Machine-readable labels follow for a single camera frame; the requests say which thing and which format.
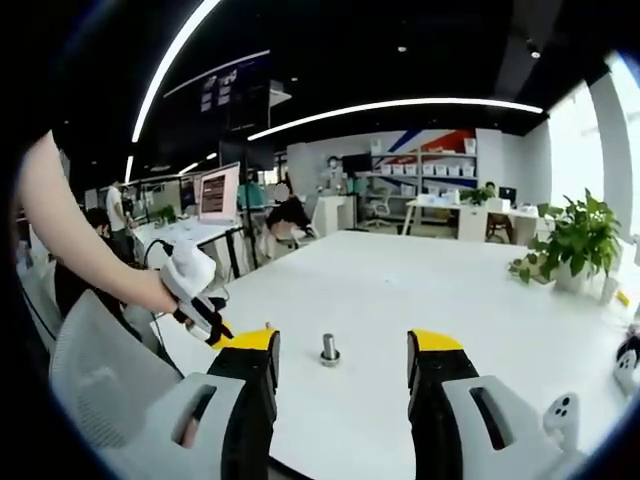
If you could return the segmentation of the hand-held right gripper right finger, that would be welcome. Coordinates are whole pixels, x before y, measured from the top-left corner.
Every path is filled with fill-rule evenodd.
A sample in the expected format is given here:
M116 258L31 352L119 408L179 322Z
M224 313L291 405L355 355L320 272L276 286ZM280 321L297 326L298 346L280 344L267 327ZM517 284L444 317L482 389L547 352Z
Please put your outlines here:
M566 393L544 414L463 346L436 332L407 333L408 418L418 479L568 479L585 461L580 404Z

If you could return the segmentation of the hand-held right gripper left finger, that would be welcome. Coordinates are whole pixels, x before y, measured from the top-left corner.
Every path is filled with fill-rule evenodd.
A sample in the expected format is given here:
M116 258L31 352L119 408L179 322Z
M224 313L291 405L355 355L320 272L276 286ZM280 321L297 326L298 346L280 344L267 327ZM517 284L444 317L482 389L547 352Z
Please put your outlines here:
M246 332L151 404L121 447L102 448L117 479L266 479L277 418L280 333Z

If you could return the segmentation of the person's left hand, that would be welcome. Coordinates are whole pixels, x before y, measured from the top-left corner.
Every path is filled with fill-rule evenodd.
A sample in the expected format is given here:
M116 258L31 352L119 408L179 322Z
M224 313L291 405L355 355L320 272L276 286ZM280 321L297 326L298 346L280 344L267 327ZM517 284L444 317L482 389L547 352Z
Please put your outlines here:
M178 323L190 330L194 326L194 322L179 309L176 298L161 280L159 272L149 271L148 282L148 308L156 313L171 314Z

